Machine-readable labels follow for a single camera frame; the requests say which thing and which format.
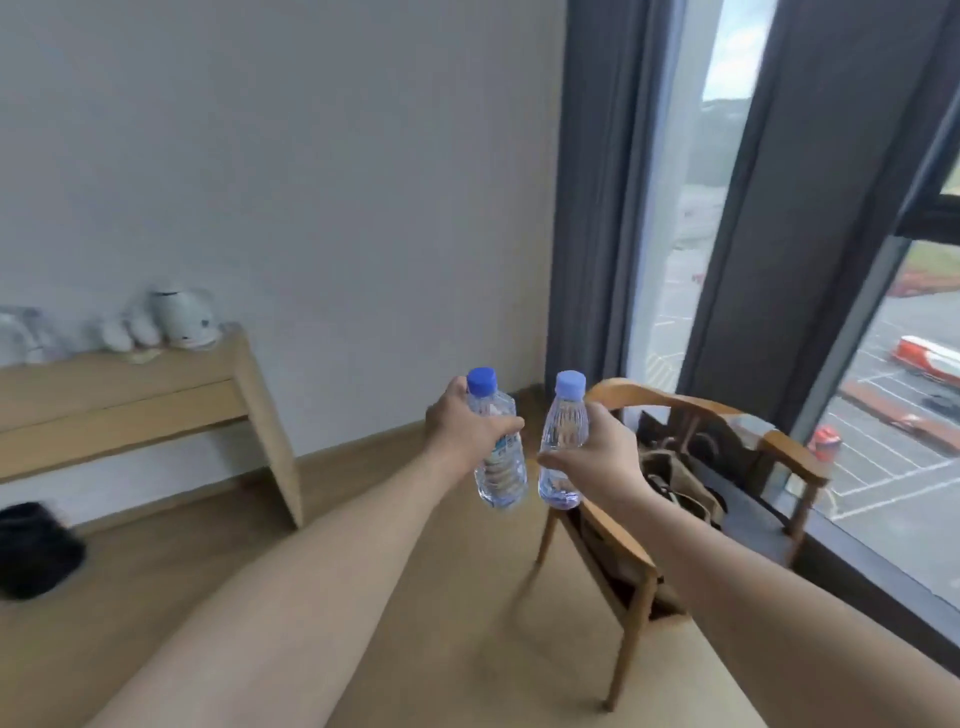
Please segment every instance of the black object on floor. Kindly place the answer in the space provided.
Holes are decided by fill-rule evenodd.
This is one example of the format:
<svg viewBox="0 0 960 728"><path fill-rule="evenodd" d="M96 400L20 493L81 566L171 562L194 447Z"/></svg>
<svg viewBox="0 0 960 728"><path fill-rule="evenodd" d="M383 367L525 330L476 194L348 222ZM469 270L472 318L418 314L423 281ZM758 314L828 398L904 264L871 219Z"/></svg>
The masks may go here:
<svg viewBox="0 0 960 728"><path fill-rule="evenodd" d="M49 592L84 562L86 546L42 503L0 510L0 593L32 599Z"/></svg>

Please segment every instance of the clear bottle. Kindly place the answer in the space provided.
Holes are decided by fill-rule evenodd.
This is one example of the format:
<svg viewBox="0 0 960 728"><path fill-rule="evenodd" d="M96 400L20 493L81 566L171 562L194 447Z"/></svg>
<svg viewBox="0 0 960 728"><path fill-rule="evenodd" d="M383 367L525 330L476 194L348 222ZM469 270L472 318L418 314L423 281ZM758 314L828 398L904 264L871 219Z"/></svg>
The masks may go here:
<svg viewBox="0 0 960 728"><path fill-rule="evenodd" d="M478 415L515 415L516 403L496 388L490 367L471 369L467 375L467 404ZM508 508L527 492L527 466L520 436L501 437L493 452L474 471L480 497L494 508Z"/></svg>
<svg viewBox="0 0 960 728"><path fill-rule="evenodd" d="M584 406L587 378L572 370L560 372L555 391L557 398L546 416L540 452L578 448L587 441L589 433L587 408ZM551 508L565 511L580 504L580 492L560 471L540 468L538 490Z"/></svg>

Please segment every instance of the dark gray curtain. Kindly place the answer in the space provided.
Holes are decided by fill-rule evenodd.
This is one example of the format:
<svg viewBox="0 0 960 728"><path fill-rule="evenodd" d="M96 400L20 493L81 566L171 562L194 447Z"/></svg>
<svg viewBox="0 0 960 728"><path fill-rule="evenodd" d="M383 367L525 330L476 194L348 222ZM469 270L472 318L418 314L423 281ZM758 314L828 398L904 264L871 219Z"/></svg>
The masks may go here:
<svg viewBox="0 0 960 728"><path fill-rule="evenodd" d="M569 0L548 390L623 376L658 100L677 0Z"/></svg>

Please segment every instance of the forearm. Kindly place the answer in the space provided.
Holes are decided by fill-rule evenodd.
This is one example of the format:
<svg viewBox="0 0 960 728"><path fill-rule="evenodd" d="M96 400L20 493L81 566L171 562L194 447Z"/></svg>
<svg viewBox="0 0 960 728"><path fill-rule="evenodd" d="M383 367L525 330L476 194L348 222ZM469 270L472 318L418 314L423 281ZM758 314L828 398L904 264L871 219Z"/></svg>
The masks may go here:
<svg viewBox="0 0 960 728"><path fill-rule="evenodd" d="M323 725L456 477L421 455L244 568L92 725Z"/></svg>
<svg viewBox="0 0 960 728"><path fill-rule="evenodd" d="M600 502L647 549L771 728L956 725L960 683L791 571L740 546L639 475Z"/></svg>

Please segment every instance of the chair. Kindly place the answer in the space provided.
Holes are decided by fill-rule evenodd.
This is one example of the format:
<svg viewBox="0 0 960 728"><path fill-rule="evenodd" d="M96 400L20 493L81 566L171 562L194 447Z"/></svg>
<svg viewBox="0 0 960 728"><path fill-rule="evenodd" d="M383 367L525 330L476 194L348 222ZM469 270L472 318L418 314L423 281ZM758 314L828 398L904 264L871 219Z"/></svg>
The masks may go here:
<svg viewBox="0 0 960 728"><path fill-rule="evenodd" d="M688 454L688 446L709 432L724 443L724 454L745 466L733 480L699 460L686 457L693 473L725 501L727 514L723 531L735 541L789 568L804 538L810 508L821 488L829 481L828 466L800 443L772 430L747 449L731 428L731 421L744 413L710 400L671 395L629 379L606 379L587 394L610 410L641 405L671 408L670 422L663 434L674 449ZM804 482L804 489L789 518L770 507L760 496L762 485L774 464L780 463ZM726 468L721 468L731 475ZM570 511L551 509L540 539L537 565L543 563L557 524L564 529L587 565L590 575L613 614L623 626L613 678L604 706L612 711L619 700L636 645L644 628L653 620L684 618L682 613L658 609L655 605L660 573L653 559L610 515L585 498Z"/></svg>

